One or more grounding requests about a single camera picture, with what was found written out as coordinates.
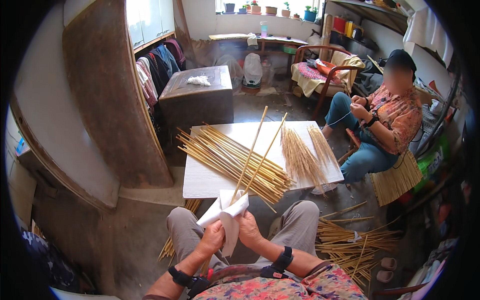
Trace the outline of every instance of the orange floral blouse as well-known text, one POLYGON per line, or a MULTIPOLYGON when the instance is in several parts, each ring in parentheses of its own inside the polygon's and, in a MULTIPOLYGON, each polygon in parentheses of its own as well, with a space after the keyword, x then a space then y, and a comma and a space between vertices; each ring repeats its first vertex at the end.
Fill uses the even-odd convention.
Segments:
POLYGON ((388 153, 404 153, 421 125, 421 102, 415 86, 403 95, 393 95, 387 90, 385 84, 382 84, 372 94, 372 99, 370 112, 377 116, 379 122, 393 133, 396 151, 385 147, 370 131, 370 128, 365 127, 365 120, 361 121, 361 128, 388 153))

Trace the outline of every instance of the window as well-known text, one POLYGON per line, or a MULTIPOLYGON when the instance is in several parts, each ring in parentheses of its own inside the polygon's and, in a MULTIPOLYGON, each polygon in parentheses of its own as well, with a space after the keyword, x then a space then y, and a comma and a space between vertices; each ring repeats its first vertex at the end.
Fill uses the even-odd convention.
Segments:
MULTIPOLYGON (((257 0, 258 5, 262 7, 262 13, 265 13, 265 6, 274 6, 278 7, 277 15, 282 15, 282 10, 286 9, 285 2, 287 0, 257 0)), ((215 9, 217 12, 224 12, 225 7, 223 3, 235 3, 235 12, 239 11, 239 8, 242 8, 242 5, 250 4, 251 1, 244 1, 244 0, 216 0, 215 1, 215 9)), ((300 18, 303 18, 305 6, 309 5, 312 7, 318 7, 319 12, 321 12, 324 0, 290 0, 288 1, 290 4, 290 16, 293 17, 294 14, 300 15, 300 18)))

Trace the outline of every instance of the woman's right hand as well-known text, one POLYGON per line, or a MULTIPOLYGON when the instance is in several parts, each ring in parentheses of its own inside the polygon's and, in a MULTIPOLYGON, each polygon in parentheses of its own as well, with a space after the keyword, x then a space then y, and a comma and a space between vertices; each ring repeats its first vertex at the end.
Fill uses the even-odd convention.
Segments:
POLYGON ((258 230, 255 217, 248 210, 245 210, 245 214, 243 216, 238 215, 234 217, 234 219, 240 225, 239 238, 241 242, 248 248, 255 250, 255 246, 264 240, 260 231, 258 230))
POLYGON ((355 95, 355 96, 352 97, 352 103, 360 104, 362 106, 365 106, 367 104, 367 99, 365 99, 363 97, 360 97, 358 95, 355 95))

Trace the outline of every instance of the grey pants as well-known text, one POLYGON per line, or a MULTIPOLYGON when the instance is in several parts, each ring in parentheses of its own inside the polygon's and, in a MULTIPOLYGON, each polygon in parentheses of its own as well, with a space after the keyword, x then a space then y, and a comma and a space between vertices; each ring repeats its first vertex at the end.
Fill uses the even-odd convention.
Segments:
MULTIPOLYGON (((312 201, 295 202, 282 215, 280 230, 273 237, 272 242, 317 256, 315 253, 315 236, 318 228, 318 216, 318 207, 312 201)), ((197 225, 197 221, 197 217, 183 207, 174 208, 167 217, 167 229, 172 237, 178 262, 181 262, 193 252, 204 235, 204 229, 197 225)), ((254 265, 261 267, 271 263, 271 261, 260 256, 254 265)), ((214 272, 227 266, 229 266, 228 261, 222 258, 220 251, 212 256, 209 264, 209 268, 212 268, 214 272)))

